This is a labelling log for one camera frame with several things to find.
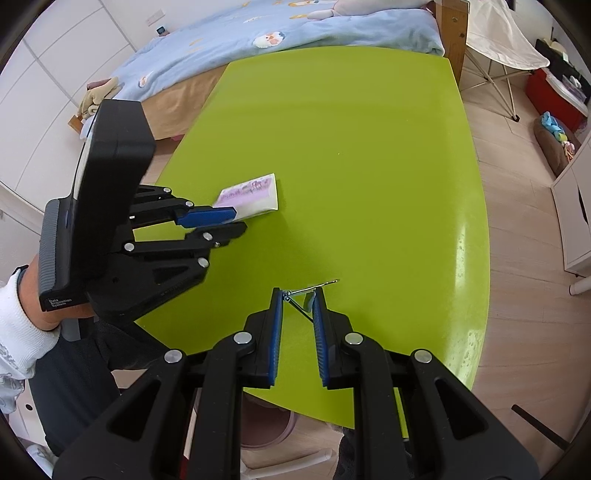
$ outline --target white wardrobe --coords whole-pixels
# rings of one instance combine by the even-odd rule
[[[56,0],[0,74],[0,200],[11,198],[0,202],[0,281],[37,250],[30,233],[40,232],[46,203],[70,191],[82,141],[67,123],[86,83],[133,52],[101,0]]]
[[[591,275],[591,134],[552,186],[562,246],[564,269]]]

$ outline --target blue comforter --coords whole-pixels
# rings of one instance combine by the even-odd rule
[[[234,60],[297,47],[367,45],[443,55],[439,29],[425,10],[308,20],[334,0],[253,0],[158,37],[119,67],[115,98],[146,100],[177,82]]]

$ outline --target metal screw head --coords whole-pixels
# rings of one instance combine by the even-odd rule
[[[238,332],[236,335],[234,335],[234,341],[238,345],[246,345],[247,343],[250,343],[251,340],[252,335],[248,332]]]
[[[164,361],[168,364],[180,362],[181,358],[183,358],[181,350],[169,350],[164,354]]]
[[[427,364],[433,360],[431,352],[427,352],[426,350],[417,350],[414,352],[414,357],[417,362],[421,362],[422,364]]]
[[[345,335],[345,342],[349,345],[359,345],[363,342],[363,335],[357,332],[351,332]]]

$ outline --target bed post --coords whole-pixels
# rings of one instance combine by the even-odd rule
[[[470,3],[466,0],[438,0],[435,6],[445,58],[452,64],[457,83],[460,83],[464,65],[469,11]]]

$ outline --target red storage box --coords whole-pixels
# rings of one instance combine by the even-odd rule
[[[552,85],[548,83],[547,75],[548,73],[544,69],[536,70],[527,81],[525,93],[540,115],[544,112],[550,112],[553,117],[561,120],[571,131],[577,131],[586,116],[556,92]]]

